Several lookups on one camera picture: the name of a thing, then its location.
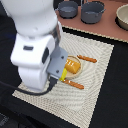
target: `toy sausage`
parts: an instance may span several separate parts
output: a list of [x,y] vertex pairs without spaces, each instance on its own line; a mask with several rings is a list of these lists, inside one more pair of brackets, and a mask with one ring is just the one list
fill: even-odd
[[97,62],[96,59],[89,58],[89,57],[86,57],[86,56],[77,55],[77,57],[78,57],[79,59],[86,60],[86,61],[90,61],[90,62],[93,62],[93,63],[96,63],[96,62]]
[[84,86],[83,86],[83,85],[78,84],[78,83],[75,83],[75,82],[70,81],[70,80],[67,80],[67,79],[64,79],[64,81],[62,81],[62,82],[65,83],[65,84],[74,86],[74,87],[76,87],[76,88],[79,88],[79,89],[84,89]]

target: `bowl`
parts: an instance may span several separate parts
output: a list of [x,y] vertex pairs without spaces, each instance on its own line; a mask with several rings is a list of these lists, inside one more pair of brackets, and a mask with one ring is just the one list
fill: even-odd
[[128,30],[128,4],[119,7],[116,11],[118,17],[119,25]]

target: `orange toy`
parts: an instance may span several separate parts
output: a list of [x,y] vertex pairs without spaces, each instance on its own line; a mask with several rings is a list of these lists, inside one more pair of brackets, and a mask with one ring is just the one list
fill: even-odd
[[90,62],[93,62],[93,63],[96,63],[96,62],[97,62],[96,59],[89,58],[89,57],[86,57],[86,56],[78,55],[77,57],[78,57],[79,59],[86,60],[86,61],[90,61]]
[[65,64],[65,68],[67,71],[69,71],[73,74],[76,74],[80,68],[80,63],[77,63],[73,60],[67,59],[66,64]]
[[65,80],[64,80],[64,81],[62,81],[62,82],[63,82],[63,83],[65,83],[65,84],[68,84],[68,85],[74,86],[74,87],[76,87],[76,88],[79,88],[79,89],[84,89],[84,86],[83,86],[83,85],[78,84],[78,83],[75,83],[75,82],[72,82],[72,81],[67,80],[67,79],[65,79]]

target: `cloth mat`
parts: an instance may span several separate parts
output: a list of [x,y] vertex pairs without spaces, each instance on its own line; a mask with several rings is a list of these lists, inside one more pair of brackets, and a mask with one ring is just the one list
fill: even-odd
[[[72,79],[73,82],[84,85],[84,89],[80,90],[58,81],[46,95],[30,96],[15,91],[13,96],[80,128],[88,128],[114,46],[65,32],[60,46],[72,55],[97,59],[97,63],[81,60],[83,70],[77,78]],[[24,83],[19,88],[29,91]]]

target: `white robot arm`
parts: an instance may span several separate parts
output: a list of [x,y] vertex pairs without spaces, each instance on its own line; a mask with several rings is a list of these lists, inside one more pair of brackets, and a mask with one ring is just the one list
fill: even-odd
[[67,52],[59,47],[63,37],[53,0],[1,0],[15,23],[17,35],[11,62],[28,89],[44,90],[48,76],[58,80]]

